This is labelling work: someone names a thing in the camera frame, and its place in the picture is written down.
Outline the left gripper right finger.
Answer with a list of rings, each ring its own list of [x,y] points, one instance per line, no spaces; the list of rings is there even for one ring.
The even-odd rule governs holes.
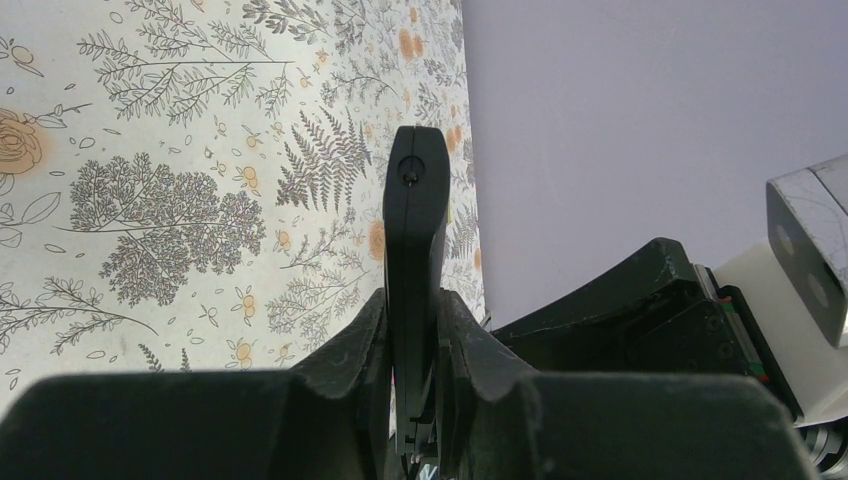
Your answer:
[[[787,409],[740,376],[543,373],[443,291],[439,467],[452,479],[815,479]]]

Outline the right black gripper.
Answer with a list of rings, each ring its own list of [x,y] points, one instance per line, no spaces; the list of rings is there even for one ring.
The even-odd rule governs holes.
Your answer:
[[[493,331],[537,370],[733,374],[803,411],[740,288],[658,237],[573,292]]]

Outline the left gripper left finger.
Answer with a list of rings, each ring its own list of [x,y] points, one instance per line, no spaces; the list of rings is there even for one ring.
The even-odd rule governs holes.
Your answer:
[[[385,295],[288,369],[54,376],[1,423],[5,479],[380,479]]]

